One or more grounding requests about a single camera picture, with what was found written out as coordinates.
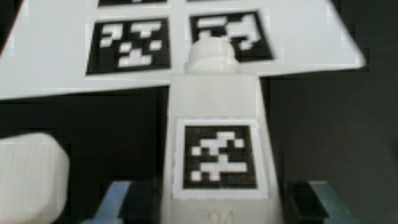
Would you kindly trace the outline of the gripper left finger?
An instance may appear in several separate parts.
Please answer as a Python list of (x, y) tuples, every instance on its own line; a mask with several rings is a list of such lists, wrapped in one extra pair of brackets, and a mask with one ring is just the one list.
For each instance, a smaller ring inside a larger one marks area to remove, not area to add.
[(93, 216), (79, 224), (156, 224), (152, 181), (113, 181)]

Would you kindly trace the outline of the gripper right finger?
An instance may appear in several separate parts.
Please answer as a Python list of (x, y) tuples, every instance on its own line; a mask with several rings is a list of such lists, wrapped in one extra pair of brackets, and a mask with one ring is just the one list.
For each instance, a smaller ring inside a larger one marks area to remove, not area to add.
[(364, 224), (324, 181), (285, 185), (285, 224)]

